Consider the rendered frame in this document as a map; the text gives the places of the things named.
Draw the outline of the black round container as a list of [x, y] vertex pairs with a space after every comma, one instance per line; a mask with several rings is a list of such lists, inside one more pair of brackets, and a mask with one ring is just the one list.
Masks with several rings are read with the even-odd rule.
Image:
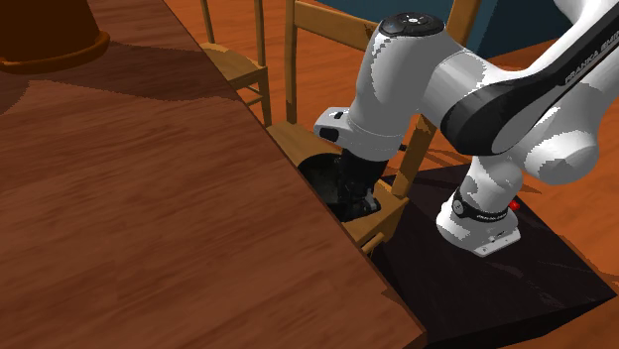
[[340, 201], [338, 195], [338, 160], [338, 154], [316, 154], [303, 160], [298, 165], [298, 169], [321, 200], [342, 222], [345, 217], [346, 204]]

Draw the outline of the wooden chair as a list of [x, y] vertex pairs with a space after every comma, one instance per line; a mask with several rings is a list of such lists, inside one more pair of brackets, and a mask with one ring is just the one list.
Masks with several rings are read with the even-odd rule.
[[199, 0], [207, 41], [200, 48], [220, 70], [234, 90], [248, 89], [256, 97], [247, 106], [261, 105], [264, 125], [273, 124], [269, 74], [266, 65], [263, 0], [253, 0], [257, 59], [247, 58], [215, 41], [207, 0]]
[[[408, 191], [432, 142], [436, 126], [421, 107], [439, 57], [462, 50], [481, 0], [454, 0], [449, 17], [409, 12], [380, 23], [287, 0], [285, 34], [286, 119], [269, 134], [295, 166], [316, 154], [344, 149], [368, 161], [387, 161], [374, 187], [378, 212], [341, 222], [369, 253], [389, 241], [408, 204]], [[297, 40], [305, 30], [363, 52], [355, 96], [348, 107], [329, 107], [307, 130], [297, 121]]]

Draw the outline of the dark robot stand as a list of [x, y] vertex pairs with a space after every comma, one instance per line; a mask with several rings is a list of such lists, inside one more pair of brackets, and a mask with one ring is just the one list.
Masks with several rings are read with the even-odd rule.
[[487, 257], [447, 242], [435, 218], [468, 171], [421, 171], [394, 236], [372, 262], [428, 333], [427, 349], [498, 349], [545, 335], [616, 298], [526, 204], [521, 238]]

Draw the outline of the brown wooden table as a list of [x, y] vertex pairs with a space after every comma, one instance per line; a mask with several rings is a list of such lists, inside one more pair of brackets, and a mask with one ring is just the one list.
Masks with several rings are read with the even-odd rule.
[[426, 335], [164, 0], [0, 72], [0, 349], [422, 349]]

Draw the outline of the brown round pot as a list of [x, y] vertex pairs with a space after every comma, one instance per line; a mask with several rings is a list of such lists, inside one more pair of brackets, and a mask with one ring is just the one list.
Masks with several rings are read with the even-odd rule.
[[109, 42], [87, 0], [0, 0], [0, 71], [72, 68], [101, 57]]

